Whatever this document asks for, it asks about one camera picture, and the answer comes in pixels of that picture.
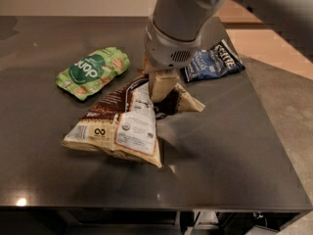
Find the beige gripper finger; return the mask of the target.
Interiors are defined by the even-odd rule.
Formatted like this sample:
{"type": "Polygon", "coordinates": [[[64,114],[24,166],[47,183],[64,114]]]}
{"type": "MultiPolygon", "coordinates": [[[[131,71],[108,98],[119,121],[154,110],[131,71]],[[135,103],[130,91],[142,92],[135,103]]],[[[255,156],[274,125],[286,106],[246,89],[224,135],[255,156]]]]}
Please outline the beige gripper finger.
{"type": "Polygon", "coordinates": [[[149,74],[151,71],[154,70],[153,65],[150,63],[149,58],[146,53],[143,53],[143,74],[149,74]]]}
{"type": "Polygon", "coordinates": [[[161,102],[179,80],[177,70],[156,70],[149,74],[150,97],[154,103],[161,102]]]}

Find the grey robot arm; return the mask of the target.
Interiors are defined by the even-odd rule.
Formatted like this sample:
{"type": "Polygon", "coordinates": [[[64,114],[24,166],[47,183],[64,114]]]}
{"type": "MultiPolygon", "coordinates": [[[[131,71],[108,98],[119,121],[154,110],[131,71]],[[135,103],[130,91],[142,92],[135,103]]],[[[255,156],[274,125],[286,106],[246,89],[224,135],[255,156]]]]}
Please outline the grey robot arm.
{"type": "Polygon", "coordinates": [[[150,96],[163,100],[201,46],[206,22],[231,1],[278,33],[307,59],[313,57],[313,0],[156,0],[145,27],[143,69],[150,96]]]}

